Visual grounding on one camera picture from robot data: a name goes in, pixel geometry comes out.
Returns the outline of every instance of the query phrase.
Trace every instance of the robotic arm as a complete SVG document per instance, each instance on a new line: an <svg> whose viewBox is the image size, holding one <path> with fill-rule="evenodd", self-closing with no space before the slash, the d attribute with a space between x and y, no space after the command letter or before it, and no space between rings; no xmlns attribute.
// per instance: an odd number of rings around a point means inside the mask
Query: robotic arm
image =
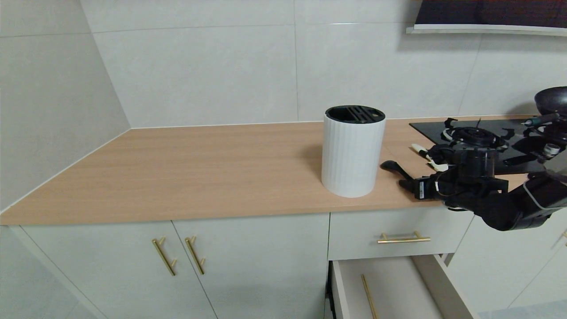
<svg viewBox="0 0 567 319"><path fill-rule="evenodd" d="M397 162L380 168L401 174L402 188L416 199L441 200L449 209L472 211L498 230L541 226L553 212L567 205L567 151L547 161L545 171L530 173L524 184L508 192L508 181L494 177L498 152L486 148L453 149L435 145L428 155L449 169L414 179Z"/></svg>

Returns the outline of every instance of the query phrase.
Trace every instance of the white cylindrical container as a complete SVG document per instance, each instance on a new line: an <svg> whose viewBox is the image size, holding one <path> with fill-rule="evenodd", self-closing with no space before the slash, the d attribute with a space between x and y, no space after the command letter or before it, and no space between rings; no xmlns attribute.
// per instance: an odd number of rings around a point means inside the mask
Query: white cylindrical container
<svg viewBox="0 0 567 319"><path fill-rule="evenodd" d="M321 181L332 193L361 197L374 188L386 127L383 112L336 106L325 112Z"/></svg>

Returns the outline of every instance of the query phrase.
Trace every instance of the drawer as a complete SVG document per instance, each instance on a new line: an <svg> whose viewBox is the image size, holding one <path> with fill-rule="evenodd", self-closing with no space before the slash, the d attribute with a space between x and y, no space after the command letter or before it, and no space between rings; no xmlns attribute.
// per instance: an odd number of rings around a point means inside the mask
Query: drawer
<svg viewBox="0 0 567 319"><path fill-rule="evenodd" d="M336 318L479 319L446 269L437 255L333 261Z"/></svg>
<svg viewBox="0 0 567 319"><path fill-rule="evenodd" d="M472 217L445 207L331 213L329 260L454 253ZM412 240L394 241L403 238Z"/></svg>

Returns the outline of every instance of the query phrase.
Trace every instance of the stove burner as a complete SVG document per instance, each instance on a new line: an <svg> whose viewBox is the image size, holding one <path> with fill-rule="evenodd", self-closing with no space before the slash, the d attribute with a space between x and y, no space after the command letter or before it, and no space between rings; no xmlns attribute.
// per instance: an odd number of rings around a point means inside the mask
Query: stove burner
<svg viewBox="0 0 567 319"><path fill-rule="evenodd" d="M447 132L454 141L488 148L496 142L497 136L489 131L476 127L454 128Z"/></svg>

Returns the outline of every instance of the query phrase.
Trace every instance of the gas stove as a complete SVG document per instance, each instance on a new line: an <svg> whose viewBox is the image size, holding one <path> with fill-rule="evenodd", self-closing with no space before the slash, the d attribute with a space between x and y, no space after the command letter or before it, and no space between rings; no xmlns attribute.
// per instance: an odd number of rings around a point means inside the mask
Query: gas stove
<svg viewBox="0 0 567 319"><path fill-rule="evenodd" d="M563 122L526 127L525 119L410 123L435 144L459 148L489 148L498 151L496 175L544 170L543 162L567 145Z"/></svg>

